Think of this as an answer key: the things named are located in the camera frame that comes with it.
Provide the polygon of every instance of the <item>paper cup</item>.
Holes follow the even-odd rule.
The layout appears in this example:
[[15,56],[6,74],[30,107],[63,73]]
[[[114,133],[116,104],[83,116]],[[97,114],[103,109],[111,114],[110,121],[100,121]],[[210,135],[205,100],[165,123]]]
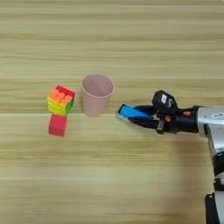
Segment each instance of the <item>paper cup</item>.
[[112,81],[105,75],[90,74],[81,82],[81,102],[87,116],[99,116],[114,92]]

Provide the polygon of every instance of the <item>wood grain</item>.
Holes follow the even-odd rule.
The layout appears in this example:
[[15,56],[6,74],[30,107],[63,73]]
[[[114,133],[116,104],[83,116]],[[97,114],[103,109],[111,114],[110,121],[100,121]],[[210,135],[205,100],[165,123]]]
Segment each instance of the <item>wood grain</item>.
[[[224,104],[221,0],[0,2],[0,223],[205,223],[206,139],[159,136],[116,118],[164,89],[179,106]],[[115,83],[105,114],[83,115],[81,79]],[[65,138],[46,95],[77,91]]]

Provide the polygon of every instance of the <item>metal robot arm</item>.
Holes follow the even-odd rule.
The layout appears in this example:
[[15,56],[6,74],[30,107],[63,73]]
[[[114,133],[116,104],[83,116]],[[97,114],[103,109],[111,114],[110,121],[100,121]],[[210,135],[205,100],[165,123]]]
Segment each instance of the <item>metal robot arm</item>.
[[158,134],[184,131],[208,138],[215,179],[214,193],[205,199],[206,224],[224,224],[224,107],[179,108],[173,96],[160,90],[152,105],[131,108],[123,104],[118,115]]

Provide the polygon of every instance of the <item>colorful cube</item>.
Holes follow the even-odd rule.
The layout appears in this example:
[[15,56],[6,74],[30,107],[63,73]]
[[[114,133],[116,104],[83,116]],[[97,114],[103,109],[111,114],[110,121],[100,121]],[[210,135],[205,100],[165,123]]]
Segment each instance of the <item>colorful cube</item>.
[[48,110],[60,116],[67,116],[74,105],[75,92],[57,86],[48,96]]

